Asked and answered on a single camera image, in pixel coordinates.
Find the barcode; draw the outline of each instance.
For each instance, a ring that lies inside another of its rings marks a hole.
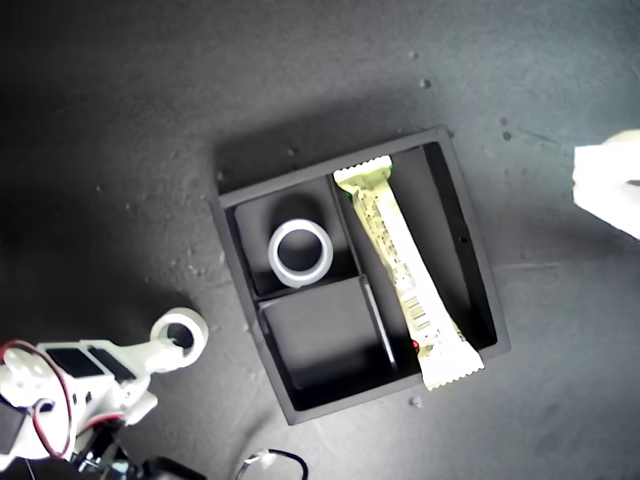
[[[416,329],[420,329],[421,326],[426,326],[426,324],[429,323],[426,321],[426,318],[420,321],[420,319],[426,317],[427,314],[425,313],[424,308],[422,308],[422,304],[420,303],[420,300],[418,300],[418,297],[409,298],[404,302],[404,305],[411,317],[411,320],[413,320]]]

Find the white cloth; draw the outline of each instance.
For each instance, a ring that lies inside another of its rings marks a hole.
[[[577,147],[573,181],[576,205],[640,239],[640,130]]]

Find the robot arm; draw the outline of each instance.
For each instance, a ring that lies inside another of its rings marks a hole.
[[[16,457],[50,456],[71,461],[80,471],[114,465],[122,470],[126,454],[115,433],[157,405],[148,391],[151,374],[193,364],[207,339],[204,319],[176,308],[158,319],[150,340],[139,345],[83,340],[34,347],[13,341],[0,347],[0,472]],[[144,468],[125,463],[135,478],[144,478]]]

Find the white ring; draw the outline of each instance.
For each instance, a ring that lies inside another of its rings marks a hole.
[[[209,340],[209,327],[204,318],[190,308],[173,308],[153,324],[151,341],[169,338],[169,327],[175,324],[182,325],[189,330],[193,337],[193,345],[184,349],[184,357],[174,368],[188,367],[200,357],[206,347],[207,340]]]
[[[292,270],[285,266],[278,256],[278,248],[284,240],[284,237],[297,230],[312,233],[320,241],[320,247],[322,248],[320,258],[316,264],[308,270]],[[310,220],[297,218],[283,223],[273,233],[269,241],[269,264],[278,277],[278,280],[288,287],[300,288],[317,282],[327,274],[332,261],[333,245],[331,244],[329,235],[320,225]]]

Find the black tray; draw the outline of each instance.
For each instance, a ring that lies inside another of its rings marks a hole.
[[[452,318],[483,360],[510,349],[446,130],[428,130],[221,195],[212,206],[220,239],[290,424],[422,380],[393,285],[351,200],[331,176],[382,155],[391,155],[391,187]],[[335,257],[321,282],[296,290],[279,283],[266,252],[275,228],[299,217],[327,230]]]

